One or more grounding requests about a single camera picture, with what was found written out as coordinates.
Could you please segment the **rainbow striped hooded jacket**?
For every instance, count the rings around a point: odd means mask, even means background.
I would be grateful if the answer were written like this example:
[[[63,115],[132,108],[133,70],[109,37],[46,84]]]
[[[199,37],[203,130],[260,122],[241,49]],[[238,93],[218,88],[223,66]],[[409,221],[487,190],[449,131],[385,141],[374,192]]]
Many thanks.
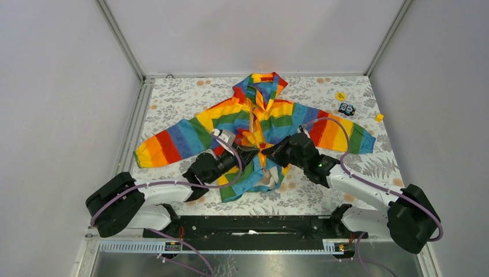
[[[375,137],[364,127],[326,111],[280,99],[287,86],[277,73],[253,73],[233,86],[233,96],[145,140],[135,151],[140,168],[163,167],[211,149],[224,148],[212,138],[229,130],[238,145],[264,149],[306,125],[316,147],[370,154]]]

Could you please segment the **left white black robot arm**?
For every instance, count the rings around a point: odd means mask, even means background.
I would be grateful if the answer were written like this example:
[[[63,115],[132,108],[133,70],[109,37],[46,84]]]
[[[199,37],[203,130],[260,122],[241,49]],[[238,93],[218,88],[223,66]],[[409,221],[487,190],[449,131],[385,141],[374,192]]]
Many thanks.
[[[121,172],[92,193],[85,201],[91,226],[103,238],[125,229],[156,229],[165,237],[179,229],[178,215],[171,202],[194,201],[209,192],[208,186],[234,167],[244,170],[258,155],[259,149],[233,144],[216,156],[213,152],[199,154],[182,177],[137,183],[128,172]]]

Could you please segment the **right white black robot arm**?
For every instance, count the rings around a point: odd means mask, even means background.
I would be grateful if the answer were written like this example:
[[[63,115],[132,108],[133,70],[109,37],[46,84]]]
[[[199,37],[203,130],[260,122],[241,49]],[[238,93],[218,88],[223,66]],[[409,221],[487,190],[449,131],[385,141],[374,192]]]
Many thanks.
[[[349,171],[336,158],[321,154],[304,133],[287,136],[262,150],[278,165],[294,165],[314,184],[350,194],[372,206],[365,209],[343,204],[330,216],[335,236],[351,232],[389,237],[409,253],[418,254],[429,241],[441,238],[441,220],[423,190],[378,185],[367,177]]]

